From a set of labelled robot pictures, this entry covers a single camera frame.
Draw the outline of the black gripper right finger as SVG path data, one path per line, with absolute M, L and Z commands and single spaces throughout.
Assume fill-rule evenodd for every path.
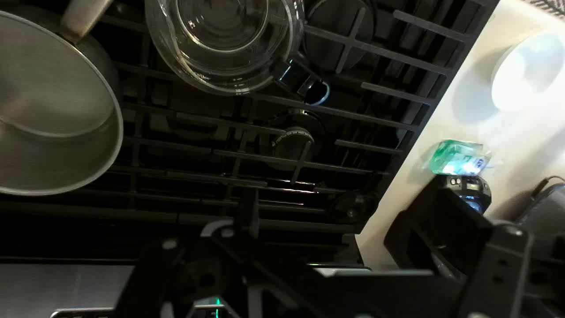
M 457 314 L 517 318 L 531 235 L 487 221 L 489 203 L 482 178 L 436 175 L 392 221 L 385 247 L 399 267 L 461 283 Z

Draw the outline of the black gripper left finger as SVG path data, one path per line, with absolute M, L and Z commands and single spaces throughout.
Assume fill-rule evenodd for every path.
M 122 290 L 115 318 L 307 318 L 305 306 L 237 249 L 256 249 L 256 221 L 214 221 L 198 240 L 152 242 Z

